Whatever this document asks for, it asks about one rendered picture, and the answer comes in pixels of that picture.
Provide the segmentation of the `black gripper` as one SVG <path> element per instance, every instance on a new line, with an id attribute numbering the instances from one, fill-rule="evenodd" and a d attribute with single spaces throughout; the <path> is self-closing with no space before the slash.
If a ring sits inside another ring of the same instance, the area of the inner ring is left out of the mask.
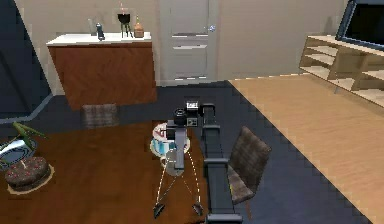
<path id="1" fill-rule="evenodd" d="M 191 188 L 186 181 L 183 181 L 184 186 L 187 188 L 189 193 L 194 197 L 194 203 L 192 205 L 192 209 L 198 216 L 203 215 L 203 206 L 201 204 L 201 189 L 200 183 L 197 176 L 197 170 L 195 166 L 195 162 L 192 158 L 192 155 L 189 151 L 187 151 L 184 155 L 184 146 L 186 144 L 186 122 L 187 115 L 183 108 L 177 108 L 174 111 L 173 119 L 167 121 L 166 127 L 166 136 L 168 140 L 173 140 L 176 145 L 176 160 L 174 168 L 176 170 L 184 169 L 184 157 L 189 161 L 191 165 L 192 172 L 192 183 L 194 188 Z M 165 204 L 163 203 L 163 199 L 167 196 L 170 189 L 172 188 L 177 176 L 170 176 L 165 172 L 165 169 L 162 167 L 162 172 L 160 176 L 159 186 L 157 188 L 157 195 L 155 205 L 153 207 L 153 216 L 157 219 L 163 209 L 165 208 Z M 172 178 L 170 184 L 165 184 L 166 177 L 169 176 Z"/>

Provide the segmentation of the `grey mug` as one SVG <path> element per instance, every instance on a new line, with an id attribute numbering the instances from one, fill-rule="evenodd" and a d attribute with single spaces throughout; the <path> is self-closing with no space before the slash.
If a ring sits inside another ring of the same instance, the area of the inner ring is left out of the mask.
<path id="1" fill-rule="evenodd" d="M 165 172 L 170 176 L 181 176 L 183 169 L 176 169 L 177 152 L 175 149 L 168 150 L 165 155 L 160 157 L 160 164 L 165 169 Z"/>

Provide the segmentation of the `brown woven chair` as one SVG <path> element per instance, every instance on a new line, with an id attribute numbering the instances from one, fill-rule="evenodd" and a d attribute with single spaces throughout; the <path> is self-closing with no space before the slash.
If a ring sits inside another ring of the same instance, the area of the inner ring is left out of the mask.
<path id="1" fill-rule="evenodd" d="M 113 127 L 120 124 L 119 109 L 115 104 L 83 105 L 81 118 L 87 129 Z"/>
<path id="2" fill-rule="evenodd" d="M 243 126 L 233 146 L 228 163 L 228 181 L 233 204 L 245 203 L 252 219 L 249 201 L 256 195 L 267 165 L 271 147 Z"/>

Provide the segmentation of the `brown wooden dining table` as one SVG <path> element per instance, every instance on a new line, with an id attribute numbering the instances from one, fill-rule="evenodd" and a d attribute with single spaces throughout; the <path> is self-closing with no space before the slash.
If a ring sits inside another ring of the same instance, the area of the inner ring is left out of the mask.
<path id="1" fill-rule="evenodd" d="M 46 158 L 55 173 L 49 182 L 25 195 L 7 191 L 0 174 L 0 224 L 195 224 L 192 189 L 201 189 L 202 153 L 191 137 L 199 183 L 186 173 L 163 199 L 165 208 L 153 217 L 159 160 L 149 151 L 154 121 L 49 134 L 38 138 L 36 154 Z"/>

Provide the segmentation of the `brown cabinet with white top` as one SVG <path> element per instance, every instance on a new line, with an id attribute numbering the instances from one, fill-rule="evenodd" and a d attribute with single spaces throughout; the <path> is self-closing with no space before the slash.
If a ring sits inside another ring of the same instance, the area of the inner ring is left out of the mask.
<path id="1" fill-rule="evenodd" d="M 107 33 L 64 34 L 47 43 L 65 97 L 85 105 L 133 105 L 157 100 L 152 38 Z"/>

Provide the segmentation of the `chocolate cake on board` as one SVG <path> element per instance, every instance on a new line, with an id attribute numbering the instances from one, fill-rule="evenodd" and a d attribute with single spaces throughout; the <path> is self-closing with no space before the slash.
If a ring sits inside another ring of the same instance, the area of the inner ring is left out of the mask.
<path id="1" fill-rule="evenodd" d="M 47 184 L 54 173 L 54 167 L 43 157 L 23 159 L 5 172 L 7 190 L 14 195 L 31 193 Z"/>

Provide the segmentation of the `white room door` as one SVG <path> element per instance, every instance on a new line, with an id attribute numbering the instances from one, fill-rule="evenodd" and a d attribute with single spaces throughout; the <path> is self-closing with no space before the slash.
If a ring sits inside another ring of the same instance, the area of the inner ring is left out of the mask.
<path id="1" fill-rule="evenodd" d="M 159 0 L 162 86 L 217 80 L 219 14 L 219 0 Z"/>

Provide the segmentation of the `green plant in bowl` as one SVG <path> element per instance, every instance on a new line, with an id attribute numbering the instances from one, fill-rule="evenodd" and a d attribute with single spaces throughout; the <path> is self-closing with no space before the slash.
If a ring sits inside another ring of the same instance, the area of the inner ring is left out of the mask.
<path id="1" fill-rule="evenodd" d="M 37 149 L 35 136 L 46 138 L 45 134 L 19 122 L 13 122 L 12 126 L 17 135 L 0 144 L 0 171 L 6 171 L 21 160 L 32 157 Z"/>

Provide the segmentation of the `brown bottle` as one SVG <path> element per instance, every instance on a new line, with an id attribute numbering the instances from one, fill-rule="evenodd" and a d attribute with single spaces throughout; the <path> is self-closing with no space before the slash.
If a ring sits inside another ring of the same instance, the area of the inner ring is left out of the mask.
<path id="1" fill-rule="evenodd" d="M 139 16 L 136 16 L 136 23 L 134 25 L 134 37 L 135 38 L 144 37 L 144 28 L 140 23 Z"/>

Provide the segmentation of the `black candle holder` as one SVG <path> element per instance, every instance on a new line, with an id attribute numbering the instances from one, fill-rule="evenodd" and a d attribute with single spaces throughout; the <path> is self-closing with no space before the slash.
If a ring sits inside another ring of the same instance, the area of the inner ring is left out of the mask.
<path id="1" fill-rule="evenodd" d="M 131 33 L 131 15 L 123 7 L 123 4 L 120 4 L 119 12 L 117 13 L 117 19 L 120 22 L 121 36 L 132 37 Z"/>

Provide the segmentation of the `clear glass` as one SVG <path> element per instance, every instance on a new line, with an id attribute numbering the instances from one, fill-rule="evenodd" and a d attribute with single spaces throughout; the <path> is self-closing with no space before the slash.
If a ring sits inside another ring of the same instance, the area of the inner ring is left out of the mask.
<path id="1" fill-rule="evenodd" d="M 97 31 L 96 31 L 96 25 L 94 24 L 94 20 L 89 18 L 87 21 L 88 21 L 88 26 L 89 26 L 91 36 L 96 36 Z"/>

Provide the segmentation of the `light wooden shelf unit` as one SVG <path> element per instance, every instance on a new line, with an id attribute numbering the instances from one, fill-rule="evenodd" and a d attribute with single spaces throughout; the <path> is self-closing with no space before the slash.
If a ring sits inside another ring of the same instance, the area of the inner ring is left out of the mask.
<path id="1" fill-rule="evenodd" d="M 299 68 L 384 108 L 384 51 L 308 36 Z"/>

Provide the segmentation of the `black television set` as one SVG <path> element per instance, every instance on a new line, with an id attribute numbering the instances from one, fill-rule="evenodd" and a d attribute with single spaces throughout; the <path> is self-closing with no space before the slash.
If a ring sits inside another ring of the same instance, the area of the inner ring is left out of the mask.
<path id="1" fill-rule="evenodd" d="M 335 39 L 384 51 L 384 0 L 348 0 Z"/>

